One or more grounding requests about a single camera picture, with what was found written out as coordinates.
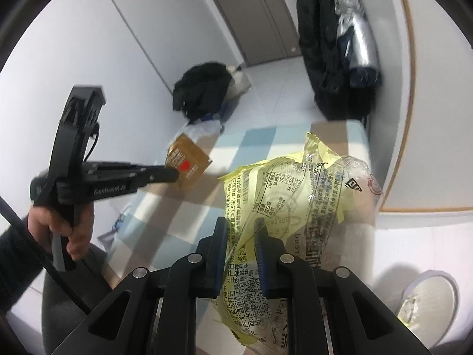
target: red heart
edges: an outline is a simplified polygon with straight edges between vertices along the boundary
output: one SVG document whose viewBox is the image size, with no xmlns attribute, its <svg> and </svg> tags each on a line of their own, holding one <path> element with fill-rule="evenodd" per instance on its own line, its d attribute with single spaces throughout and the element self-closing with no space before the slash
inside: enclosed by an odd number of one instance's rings
<svg viewBox="0 0 473 355">
<path fill-rule="evenodd" d="M 179 171 L 188 171 L 191 167 L 191 163 L 189 160 L 184 160 L 182 164 L 179 166 Z"/>
</svg>

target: yellow plastic bag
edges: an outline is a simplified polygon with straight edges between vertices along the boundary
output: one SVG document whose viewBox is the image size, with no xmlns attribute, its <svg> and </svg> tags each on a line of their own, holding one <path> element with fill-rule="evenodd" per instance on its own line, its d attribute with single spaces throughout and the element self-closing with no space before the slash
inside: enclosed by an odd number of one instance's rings
<svg viewBox="0 0 473 355">
<path fill-rule="evenodd" d="M 280 238 L 289 253 L 329 270 L 347 265 L 359 276 L 347 261 L 370 260 L 381 191 L 365 163 L 337 155 L 310 133 L 303 152 L 240 167 L 221 179 L 229 241 L 214 305 L 241 344 L 259 354 L 283 354 L 287 301 L 267 300 L 261 291 L 256 219 L 264 219 L 269 235 Z"/>
</svg>

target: red circular stamp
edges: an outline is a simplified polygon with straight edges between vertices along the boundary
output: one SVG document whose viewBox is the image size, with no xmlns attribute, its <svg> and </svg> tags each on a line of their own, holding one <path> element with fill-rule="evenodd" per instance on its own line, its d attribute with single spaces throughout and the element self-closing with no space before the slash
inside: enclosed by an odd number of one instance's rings
<svg viewBox="0 0 473 355">
<path fill-rule="evenodd" d="M 372 174 L 368 179 L 368 188 L 370 189 L 370 192 L 374 195 L 380 195 L 383 193 L 383 189 L 379 186 L 378 182 Z"/>
</svg>

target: person's arm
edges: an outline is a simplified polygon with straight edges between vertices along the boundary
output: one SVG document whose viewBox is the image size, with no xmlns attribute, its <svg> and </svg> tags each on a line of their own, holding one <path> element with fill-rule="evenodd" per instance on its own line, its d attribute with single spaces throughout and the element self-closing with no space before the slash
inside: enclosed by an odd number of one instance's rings
<svg viewBox="0 0 473 355">
<path fill-rule="evenodd" d="M 48 254 L 51 253 L 50 231 L 67 236 L 67 251 L 73 260 L 87 253 L 93 224 L 92 204 L 83 207 L 80 223 L 74 228 L 56 211 L 43 207 L 32 207 L 27 220 L 28 231 Z M 41 269 L 35 255 L 13 228 L 0 236 L 0 315 L 18 301 Z"/>
</svg>

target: shiny silver fabric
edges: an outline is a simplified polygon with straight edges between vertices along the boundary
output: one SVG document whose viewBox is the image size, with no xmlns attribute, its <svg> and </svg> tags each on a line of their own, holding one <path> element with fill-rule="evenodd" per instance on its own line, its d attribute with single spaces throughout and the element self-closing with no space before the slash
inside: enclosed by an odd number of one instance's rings
<svg viewBox="0 0 473 355">
<path fill-rule="evenodd" d="M 379 73 L 379 59 L 373 32 L 360 0 L 335 0 L 335 13 L 339 15 L 337 39 L 350 27 L 353 37 L 342 52 L 349 59 L 349 69 L 370 67 Z"/>
</svg>

